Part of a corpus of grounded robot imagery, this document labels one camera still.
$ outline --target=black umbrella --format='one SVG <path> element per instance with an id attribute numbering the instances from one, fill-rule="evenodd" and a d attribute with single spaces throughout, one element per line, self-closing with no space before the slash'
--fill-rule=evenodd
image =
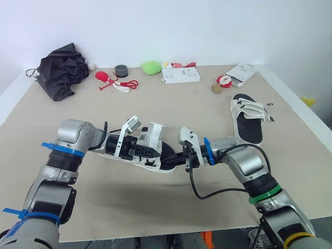
<path id="1" fill-rule="evenodd" d="M 89 75 L 84 60 L 73 43 L 54 50 L 41 60 L 37 81 L 54 101 L 74 95 L 71 85 L 81 83 Z"/>

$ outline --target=white ball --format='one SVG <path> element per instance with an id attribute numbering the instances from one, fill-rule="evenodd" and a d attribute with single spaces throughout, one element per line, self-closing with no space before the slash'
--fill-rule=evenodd
<path id="1" fill-rule="evenodd" d="M 88 69 L 89 69 L 90 71 L 95 70 L 95 64 L 93 64 L 92 62 L 88 62 Z"/>

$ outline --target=orange stand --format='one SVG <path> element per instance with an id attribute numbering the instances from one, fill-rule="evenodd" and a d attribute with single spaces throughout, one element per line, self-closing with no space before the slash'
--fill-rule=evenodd
<path id="1" fill-rule="evenodd" d="M 207 231 L 207 232 L 200 232 L 204 242 L 206 243 L 207 247 L 209 249 L 214 248 L 214 244 L 212 243 L 212 231 Z"/>

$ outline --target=green plush toy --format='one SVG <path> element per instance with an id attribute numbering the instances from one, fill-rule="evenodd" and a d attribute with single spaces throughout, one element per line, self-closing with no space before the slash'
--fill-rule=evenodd
<path id="1" fill-rule="evenodd" d="M 152 75 L 160 72 L 161 65 L 157 61 L 148 61 L 141 65 L 143 72 L 147 75 Z"/>

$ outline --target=green cable tie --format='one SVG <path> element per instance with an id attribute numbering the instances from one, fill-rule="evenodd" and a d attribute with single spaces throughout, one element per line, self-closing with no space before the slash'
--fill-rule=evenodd
<path id="1" fill-rule="evenodd" d="M 277 193 L 281 189 L 280 185 L 277 184 L 274 188 L 272 188 L 270 191 L 267 191 L 265 193 L 262 193 L 261 195 L 249 198 L 249 203 L 250 204 L 255 204 L 258 201 L 265 200 L 271 196 L 274 196 L 275 193 Z"/>

